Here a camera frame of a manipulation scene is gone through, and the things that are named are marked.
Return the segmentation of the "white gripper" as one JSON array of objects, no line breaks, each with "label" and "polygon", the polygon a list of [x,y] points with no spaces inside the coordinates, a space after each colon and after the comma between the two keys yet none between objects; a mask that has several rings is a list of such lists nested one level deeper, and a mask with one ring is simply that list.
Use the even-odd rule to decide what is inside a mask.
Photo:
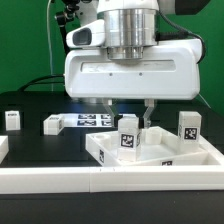
[{"label": "white gripper", "polygon": [[118,126],[122,116],[112,99],[145,99],[140,128],[149,128],[154,99],[194,98],[200,91],[197,39],[162,41],[141,59],[110,60],[105,49],[73,50],[65,60],[65,89],[72,98],[109,98],[102,103]]}]

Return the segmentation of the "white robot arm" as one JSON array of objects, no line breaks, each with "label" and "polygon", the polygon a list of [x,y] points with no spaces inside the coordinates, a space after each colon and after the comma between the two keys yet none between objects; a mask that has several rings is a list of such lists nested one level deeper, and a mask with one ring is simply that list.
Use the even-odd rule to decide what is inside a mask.
[{"label": "white robot arm", "polygon": [[200,91],[199,63],[203,39],[175,24],[171,33],[158,30],[157,19],[169,14],[194,15],[210,0],[62,0],[56,15],[60,28],[75,18],[81,26],[63,31],[66,52],[65,89],[72,98],[101,102],[117,125],[121,116],[114,99],[140,99],[147,110],[157,100],[189,100]]}]

